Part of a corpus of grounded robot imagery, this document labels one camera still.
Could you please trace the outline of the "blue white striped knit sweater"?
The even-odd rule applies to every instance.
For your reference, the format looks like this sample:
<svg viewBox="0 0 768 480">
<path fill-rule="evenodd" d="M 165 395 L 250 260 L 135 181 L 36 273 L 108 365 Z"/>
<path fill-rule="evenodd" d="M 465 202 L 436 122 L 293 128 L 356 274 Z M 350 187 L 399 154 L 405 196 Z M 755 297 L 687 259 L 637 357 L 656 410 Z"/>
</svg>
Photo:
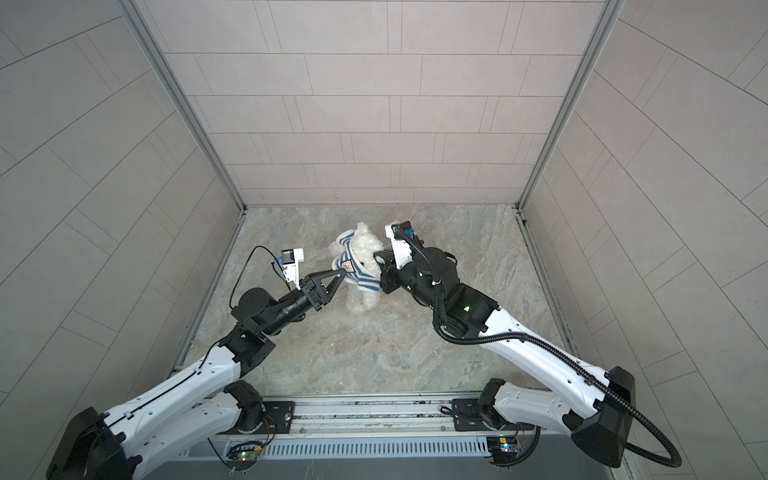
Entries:
<svg viewBox="0 0 768 480">
<path fill-rule="evenodd" d="M 383 247 L 368 227 L 359 224 L 337 236 L 330 250 L 334 255 L 332 268 L 347 272 L 345 281 L 362 291 L 380 292 L 380 268 L 373 254 Z"/>
</svg>

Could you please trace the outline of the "white teddy bear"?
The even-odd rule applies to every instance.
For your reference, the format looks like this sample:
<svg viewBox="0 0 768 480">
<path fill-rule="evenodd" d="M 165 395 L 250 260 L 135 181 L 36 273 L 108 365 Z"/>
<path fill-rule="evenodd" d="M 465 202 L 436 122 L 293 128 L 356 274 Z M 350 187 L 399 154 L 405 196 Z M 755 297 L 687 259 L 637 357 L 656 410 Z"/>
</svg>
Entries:
<svg viewBox="0 0 768 480">
<path fill-rule="evenodd" d="M 349 285 L 346 308 L 350 313 L 362 314 L 379 304 L 381 269 L 374 254 L 383 249 L 383 243 L 364 222 L 342 232 L 329 245 L 332 268 L 346 272 L 344 282 Z"/>
</svg>

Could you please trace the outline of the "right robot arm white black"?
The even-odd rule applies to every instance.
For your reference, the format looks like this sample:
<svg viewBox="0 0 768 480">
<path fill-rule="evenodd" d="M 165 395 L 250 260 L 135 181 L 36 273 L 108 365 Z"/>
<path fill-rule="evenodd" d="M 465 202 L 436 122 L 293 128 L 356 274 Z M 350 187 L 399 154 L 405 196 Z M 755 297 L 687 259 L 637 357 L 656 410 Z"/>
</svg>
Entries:
<svg viewBox="0 0 768 480">
<path fill-rule="evenodd" d="M 526 423 L 565 434 L 597 462 L 618 467 L 631 427 L 643 417 L 635 407 L 635 378 L 627 370 L 604 370 L 549 343 L 516 320 L 498 302 L 462 283 L 454 257 L 438 248 L 415 251 L 397 240 L 375 253 L 385 293 L 408 291 L 433 312 L 433 327 L 445 341 L 480 346 L 533 376 L 548 388 L 536 394 L 501 379 L 488 381 L 480 416 L 496 429 Z"/>
</svg>

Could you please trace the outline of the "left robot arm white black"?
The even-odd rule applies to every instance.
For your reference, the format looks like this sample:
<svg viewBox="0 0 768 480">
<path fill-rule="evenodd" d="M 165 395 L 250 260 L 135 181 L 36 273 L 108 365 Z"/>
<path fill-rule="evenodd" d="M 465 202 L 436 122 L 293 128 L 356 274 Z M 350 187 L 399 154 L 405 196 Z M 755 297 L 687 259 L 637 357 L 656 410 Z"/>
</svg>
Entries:
<svg viewBox="0 0 768 480">
<path fill-rule="evenodd" d="M 142 479 L 183 450 L 218 433 L 276 429 L 262 396 L 244 377 L 275 345 L 272 335 L 329 304 L 346 273 L 305 276 L 279 299 L 263 288 L 242 294 L 234 328 L 199 360 L 103 413 L 89 407 L 67 425 L 48 479 Z"/>
</svg>

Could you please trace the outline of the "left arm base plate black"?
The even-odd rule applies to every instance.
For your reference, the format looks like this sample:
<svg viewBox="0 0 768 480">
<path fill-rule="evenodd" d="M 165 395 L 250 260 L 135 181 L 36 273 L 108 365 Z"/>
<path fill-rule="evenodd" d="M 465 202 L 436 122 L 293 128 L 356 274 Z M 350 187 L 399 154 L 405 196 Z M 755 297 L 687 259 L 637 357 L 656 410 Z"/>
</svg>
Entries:
<svg viewBox="0 0 768 480">
<path fill-rule="evenodd" d="M 253 429 L 246 430 L 236 425 L 225 432 L 220 432 L 220 435 L 288 434 L 295 409 L 296 403 L 294 401 L 266 401 L 263 405 L 261 419 Z"/>
</svg>

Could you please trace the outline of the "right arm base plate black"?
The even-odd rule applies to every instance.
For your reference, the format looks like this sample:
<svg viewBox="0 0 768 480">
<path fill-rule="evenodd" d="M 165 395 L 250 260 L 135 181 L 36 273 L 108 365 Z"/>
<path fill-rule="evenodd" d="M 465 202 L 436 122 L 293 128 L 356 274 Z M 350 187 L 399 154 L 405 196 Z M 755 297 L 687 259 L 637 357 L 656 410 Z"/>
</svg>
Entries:
<svg viewBox="0 0 768 480">
<path fill-rule="evenodd" d="M 458 432 L 504 431 L 534 432 L 536 427 L 528 423 L 514 423 L 505 420 L 489 406 L 482 405 L 478 399 L 453 399 L 449 406 L 440 409 L 443 415 L 453 419 Z"/>
</svg>

